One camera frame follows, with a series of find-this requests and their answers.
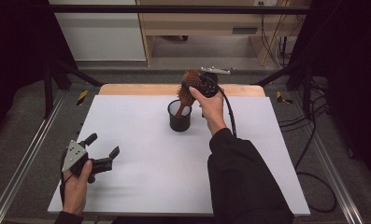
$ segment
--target white tabletop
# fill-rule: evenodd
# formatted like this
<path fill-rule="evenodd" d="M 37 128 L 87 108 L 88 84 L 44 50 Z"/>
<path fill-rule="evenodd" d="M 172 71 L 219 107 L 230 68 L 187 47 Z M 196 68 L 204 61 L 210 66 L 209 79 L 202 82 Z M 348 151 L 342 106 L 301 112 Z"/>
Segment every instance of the white tabletop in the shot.
<path fill-rule="evenodd" d="M 296 216 L 310 211 L 267 97 L 230 96 L 237 137 L 258 149 Z M 97 95 L 78 141 L 98 138 L 86 149 L 90 158 L 107 157 L 119 146 L 113 170 L 88 186 L 85 213 L 125 216 L 211 216 L 207 173 L 211 134 L 196 102 L 191 127 L 169 127 L 168 104 L 176 96 Z M 227 107 L 225 121 L 230 125 Z M 60 212 L 57 189 L 48 211 Z"/>

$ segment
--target yellow and black tape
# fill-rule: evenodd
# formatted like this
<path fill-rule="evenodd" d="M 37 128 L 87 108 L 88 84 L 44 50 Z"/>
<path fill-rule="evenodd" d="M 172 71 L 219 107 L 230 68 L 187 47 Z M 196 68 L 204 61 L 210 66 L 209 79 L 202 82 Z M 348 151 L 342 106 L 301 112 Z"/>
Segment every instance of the yellow and black tape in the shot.
<path fill-rule="evenodd" d="M 277 92 L 277 96 L 278 96 L 278 102 L 279 103 L 285 103 L 285 104 L 288 104 L 288 105 L 290 105 L 290 104 L 293 103 L 292 100 L 284 100 L 283 97 L 281 96 L 281 92 L 280 91 Z"/>
<path fill-rule="evenodd" d="M 87 93 L 88 93 L 88 91 L 82 91 L 80 93 L 80 96 L 79 96 L 78 101 L 77 101 L 77 105 L 82 105 L 83 104 L 83 101 L 85 100 Z"/>

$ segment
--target brush handle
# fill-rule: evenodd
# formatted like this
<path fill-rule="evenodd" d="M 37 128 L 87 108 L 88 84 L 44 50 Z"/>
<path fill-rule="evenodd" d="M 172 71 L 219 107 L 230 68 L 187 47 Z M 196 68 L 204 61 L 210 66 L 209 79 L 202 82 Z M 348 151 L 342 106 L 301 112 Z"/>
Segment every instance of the brush handle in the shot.
<path fill-rule="evenodd" d="M 181 105 L 179 106 L 179 109 L 178 109 L 178 111 L 177 111 L 176 117 L 181 117 L 182 111 L 184 110 L 185 106 L 186 106 L 186 105 L 183 105 L 183 104 L 181 104 Z"/>

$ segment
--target black cup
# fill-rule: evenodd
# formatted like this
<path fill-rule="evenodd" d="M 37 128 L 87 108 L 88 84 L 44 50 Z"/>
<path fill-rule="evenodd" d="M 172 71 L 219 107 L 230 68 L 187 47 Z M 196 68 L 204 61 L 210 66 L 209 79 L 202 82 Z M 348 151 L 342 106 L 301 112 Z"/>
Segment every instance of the black cup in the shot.
<path fill-rule="evenodd" d="M 185 106 L 184 110 L 182 111 L 181 116 L 176 116 L 178 109 L 181 105 L 180 100 L 175 100 L 171 102 L 168 107 L 167 111 L 170 116 L 170 128 L 176 132 L 185 132 L 191 126 L 191 106 Z"/>

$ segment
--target floor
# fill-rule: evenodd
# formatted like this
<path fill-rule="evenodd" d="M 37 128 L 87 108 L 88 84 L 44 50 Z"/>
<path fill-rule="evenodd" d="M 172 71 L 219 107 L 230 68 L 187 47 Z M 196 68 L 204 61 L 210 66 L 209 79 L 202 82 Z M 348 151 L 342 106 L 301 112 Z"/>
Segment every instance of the floor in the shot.
<path fill-rule="evenodd" d="M 179 36 L 161 36 L 155 41 L 150 67 L 132 62 L 79 62 L 79 67 L 86 74 L 110 83 L 178 83 L 184 70 L 210 66 L 230 70 L 232 74 L 220 76 L 220 82 L 236 84 L 255 83 L 279 70 L 279 66 L 271 62 L 268 66 L 259 66 L 246 36 L 190 36 L 188 41 L 181 40 Z M 1 126 L 0 198 L 8 196 L 9 204 L 0 203 L 2 205 L 0 208 L 3 208 L 6 223 L 52 223 L 55 218 L 55 215 L 48 214 L 46 210 L 59 180 L 57 167 L 60 155 L 68 141 L 77 138 L 93 101 L 93 95 L 99 90 L 77 77 L 70 78 L 73 81 L 70 91 L 58 91 L 56 87 L 54 88 L 55 97 L 56 99 L 62 97 L 62 104 L 54 122 L 45 123 L 49 131 L 38 136 L 41 140 L 39 144 L 35 144 L 33 139 L 41 124 L 45 122 L 42 118 L 44 95 L 41 82 L 17 92 L 14 105 Z M 285 120 L 301 116 L 296 101 L 301 97 L 302 91 L 287 91 L 286 80 L 287 77 L 281 77 L 264 87 L 281 124 L 285 124 Z M 323 78 L 315 77 L 315 80 L 322 86 L 327 85 Z M 83 105 L 76 105 L 83 90 L 88 90 L 89 95 Z M 288 102 L 291 100 L 293 103 L 278 101 L 278 91 L 281 92 L 283 99 Z M 319 95 L 319 92 L 313 92 L 312 97 L 317 98 Z M 292 127 L 282 129 L 293 163 L 301 156 L 310 137 L 311 126 L 299 124 L 293 131 Z M 321 155 L 322 146 L 323 151 L 329 155 L 335 171 L 338 172 L 339 182 L 342 183 L 339 185 L 345 192 L 336 193 L 339 205 L 333 211 L 322 213 L 311 210 L 310 217 L 297 217 L 294 223 L 371 223 L 371 175 L 362 161 L 349 158 L 346 142 L 329 113 L 322 113 L 319 116 L 316 127 L 318 135 L 315 136 L 315 141 L 310 145 L 299 169 L 312 173 L 327 183 L 330 182 L 329 175 L 332 173 L 324 165 L 326 161 L 321 161 L 321 158 L 324 159 Z M 316 139 L 321 140 L 322 144 L 319 145 Z M 35 154 L 30 149 L 32 144 L 37 148 Z M 27 154 L 33 155 L 32 159 L 28 165 L 21 166 L 26 163 L 22 158 Z M 21 174 L 17 172 L 18 167 L 23 170 Z M 334 197 L 326 186 L 304 175 L 299 175 L 299 179 L 307 201 L 312 206 L 322 209 L 332 206 Z M 17 180 L 20 182 L 19 186 L 13 187 L 10 180 Z M 346 194 L 350 196 L 350 201 L 343 200 L 342 196 Z M 355 208 L 355 211 L 347 211 L 349 207 Z M 359 215 L 360 218 L 351 220 L 349 214 Z M 101 217 L 101 220 L 110 221 L 113 218 Z M 86 220 L 93 221 L 94 217 L 86 216 Z"/>

